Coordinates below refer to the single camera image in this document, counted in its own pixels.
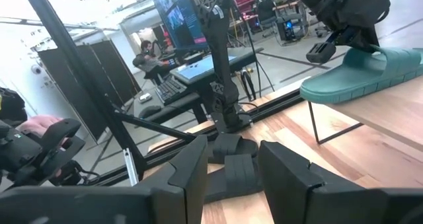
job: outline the black pole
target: black pole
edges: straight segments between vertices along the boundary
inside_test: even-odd
[[[120,147],[122,149],[130,149],[132,156],[134,157],[134,163],[139,175],[139,179],[141,180],[143,178],[143,173],[146,169],[147,163],[137,148],[135,142],[129,135],[127,129],[123,125],[122,121],[116,117],[113,106],[110,99],[107,97],[107,94],[103,91],[99,84],[96,83],[96,80],[93,79],[94,76],[85,69],[88,67],[88,65],[77,51],[77,46],[73,42],[69,33],[66,31],[66,28],[61,22],[59,16],[54,11],[48,0],[28,1],[32,5],[32,8],[35,10],[37,15],[40,17],[42,24],[50,33],[50,36],[58,46],[58,49],[61,50],[65,55],[68,65],[72,70],[76,80],[78,80],[81,86],[88,92],[91,98],[91,102],[106,120],[107,126],[113,133]]]
[[[127,122],[133,125],[140,126],[145,129],[149,129],[151,131],[157,131],[159,133],[169,135],[171,137],[175,137],[178,139],[183,139],[184,141],[194,141],[197,137],[195,135],[191,135],[188,133],[184,133],[182,131],[178,131],[176,129],[168,128],[165,126],[162,126],[160,124],[155,124],[154,122],[149,122],[146,120],[142,120],[139,118],[136,118],[134,116],[130,116],[127,114],[123,114],[121,112],[116,112],[116,115],[121,119],[123,122]]]

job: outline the black divider panel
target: black divider panel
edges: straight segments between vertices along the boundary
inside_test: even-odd
[[[124,102],[141,91],[135,77],[111,41],[93,44],[91,48],[95,51],[98,60],[100,60],[101,65]]]
[[[106,71],[98,61],[95,52],[89,46],[78,46],[77,48],[81,56],[88,63],[88,70],[93,75],[93,79],[101,85],[114,104],[119,107],[123,106],[125,101],[119,97],[118,92],[114,89],[112,81],[108,78]]]
[[[90,96],[74,78],[63,53],[58,49],[53,49],[38,52],[38,55],[66,99],[93,136],[98,139],[106,129],[106,121],[94,107]]]

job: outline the teal slide sandal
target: teal slide sandal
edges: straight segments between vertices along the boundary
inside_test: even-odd
[[[305,80],[301,96],[318,104],[346,102],[423,74],[423,49],[386,49],[369,54],[351,48],[342,65]]]

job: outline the gray floor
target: gray floor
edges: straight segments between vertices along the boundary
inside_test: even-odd
[[[389,16],[376,26],[381,45],[385,47],[423,48],[423,13],[420,10],[422,7],[423,3],[421,0],[391,0]],[[307,62],[305,54],[314,43],[322,40],[312,36],[294,45],[281,47],[275,38],[269,38],[255,45],[256,47],[263,47],[263,52],[270,55],[259,54],[258,60],[267,72],[275,89],[282,88],[311,75],[324,73],[327,69],[342,63],[342,55],[346,52],[347,47],[337,48],[336,56],[339,56],[339,58],[324,64],[323,67],[312,66]],[[254,68],[252,75],[254,86],[258,88],[255,65],[251,65],[251,67]],[[262,71],[260,75],[262,94],[265,95],[272,92],[270,84]],[[135,77],[139,84],[142,85],[143,75],[139,73]],[[234,79],[234,82],[238,85],[240,98],[244,98],[245,93],[242,91],[238,80]],[[152,88],[153,85],[150,82],[147,82],[144,86],[145,91],[150,91]],[[183,131],[197,125],[197,123],[194,115],[186,112],[163,125]],[[143,154],[146,154],[151,144],[166,138],[165,135],[143,128],[135,128],[131,124],[126,124],[126,127]],[[101,143],[100,145],[93,144],[92,141],[88,141],[85,150],[81,151],[75,158],[85,169],[91,169],[102,174],[124,165],[120,146],[114,138],[110,142]],[[125,181],[119,185],[127,186],[128,184],[129,182]]]

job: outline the keyboard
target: keyboard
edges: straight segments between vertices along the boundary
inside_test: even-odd
[[[165,106],[190,94],[183,84],[171,78],[161,83],[155,90]]]

